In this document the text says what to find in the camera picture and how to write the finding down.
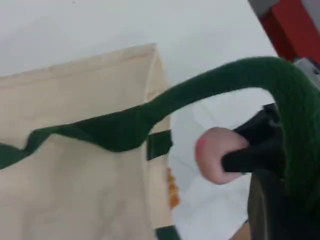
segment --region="white table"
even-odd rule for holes
[[[0,76],[145,43],[158,44],[172,84],[239,58],[276,55],[247,0],[2,0],[0,23]],[[233,128],[271,101],[249,89],[175,114],[170,164],[184,240],[226,240],[246,218],[250,176],[224,186],[205,181],[193,158],[196,138],[213,126]]]

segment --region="canvas tote bag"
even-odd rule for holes
[[[154,44],[1,77],[0,142],[21,150],[34,130],[125,110],[166,88]],[[165,118],[152,132],[169,127]],[[0,156],[2,239],[177,239],[167,155],[147,161],[146,143],[111,152],[56,133],[35,145]]]

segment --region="green bag handle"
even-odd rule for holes
[[[37,129],[30,134],[23,150],[0,145],[4,163],[0,167],[32,154],[52,133],[113,152],[134,149],[147,139],[157,122],[174,111],[210,96],[251,87],[265,89],[275,99],[284,136],[286,188],[320,223],[320,92],[298,68],[275,57],[238,60],[178,84],[148,103],[72,124]]]

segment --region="green trim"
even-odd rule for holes
[[[175,226],[157,228],[155,234],[158,240],[181,240]]]
[[[147,140],[147,160],[150,161],[167,154],[172,145],[170,130],[149,135]]]

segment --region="fabric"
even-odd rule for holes
[[[149,240],[171,226],[168,156],[111,152],[101,128],[166,87],[153,44],[1,78],[3,236]]]

